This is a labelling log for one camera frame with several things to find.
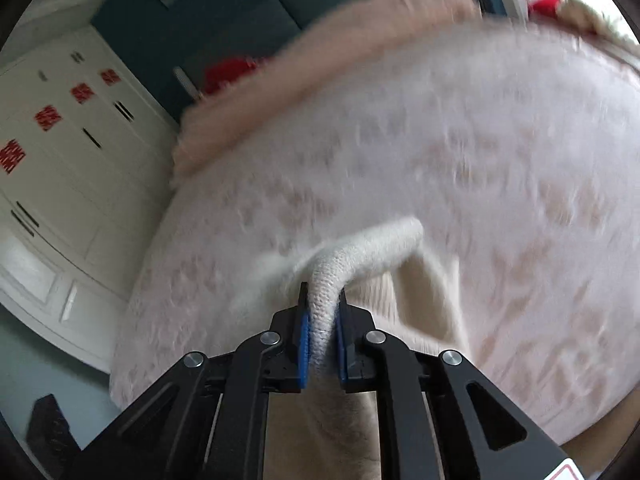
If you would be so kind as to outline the cream knitted sweater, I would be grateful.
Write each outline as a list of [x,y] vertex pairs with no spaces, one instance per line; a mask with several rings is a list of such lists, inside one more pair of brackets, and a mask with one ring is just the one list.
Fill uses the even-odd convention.
[[371,312],[376,327],[410,349],[436,356],[467,352],[460,266],[428,246],[416,218],[403,218],[332,240],[291,258],[257,260],[232,302],[230,346],[266,328],[274,312],[310,291],[309,384],[269,402],[267,479],[377,479],[378,402],[372,392],[346,393],[338,383],[336,303],[344,292]]

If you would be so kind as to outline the black bag on floor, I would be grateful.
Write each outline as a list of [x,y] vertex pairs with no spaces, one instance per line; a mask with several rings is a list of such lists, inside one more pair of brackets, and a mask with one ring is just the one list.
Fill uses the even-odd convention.
[[53,394],[35,400],[26,442],[44,471],[53,479],[61,478],[64,470],[81,453]]

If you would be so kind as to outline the floral pink bedspread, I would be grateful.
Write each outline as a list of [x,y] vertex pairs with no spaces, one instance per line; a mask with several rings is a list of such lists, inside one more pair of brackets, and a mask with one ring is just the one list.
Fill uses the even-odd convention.
[[120,326],[114,403],[263,330],[321,247],[407,216],[459,268],[470,360],[554,440],[638,384],[639,74],[493,21],[349,70],[180,185]]

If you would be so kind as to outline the white wardrobe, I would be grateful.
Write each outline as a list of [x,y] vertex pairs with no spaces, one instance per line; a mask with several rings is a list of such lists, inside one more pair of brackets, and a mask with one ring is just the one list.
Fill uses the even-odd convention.
[[170,201],[176,131],[92,27],[1,72],[1,303],[101,372]]

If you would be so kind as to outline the red plush toy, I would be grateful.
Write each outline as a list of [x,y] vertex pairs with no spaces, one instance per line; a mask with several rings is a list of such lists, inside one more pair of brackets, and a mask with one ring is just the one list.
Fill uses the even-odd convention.
[[250,56],[235,56],[210,64],[204,70],[201,94],[212,96],[220,90],[224,90],[235,81],[253,73],[260,64],[262,64],[261,58],[251,58]]

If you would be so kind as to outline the teal upholstered headboard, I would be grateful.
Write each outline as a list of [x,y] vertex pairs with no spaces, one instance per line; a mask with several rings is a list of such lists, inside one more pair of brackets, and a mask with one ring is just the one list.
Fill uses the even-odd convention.
[[174,67],[180,93],[191,103],[205,87],[205,71],[225,58],[266,58],[277,53],[314,21],[348,0],[259,0],[206,35]]

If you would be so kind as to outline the pink fluffy pillow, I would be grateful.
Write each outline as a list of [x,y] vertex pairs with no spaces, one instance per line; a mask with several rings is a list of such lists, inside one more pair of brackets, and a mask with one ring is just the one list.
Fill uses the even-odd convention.
[[428,32],[482,16],[476,0],[349,0],[253,73],[183,113],[172,151],[180,185],[268,120],[360,62]]

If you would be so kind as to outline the small red item at window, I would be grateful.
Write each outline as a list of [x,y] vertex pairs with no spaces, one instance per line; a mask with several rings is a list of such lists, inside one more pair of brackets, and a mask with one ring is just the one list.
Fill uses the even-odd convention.
[[562,0],[530,0],[527,3],[529,16],[544,16],[545,18],[557,18],[558,7]]

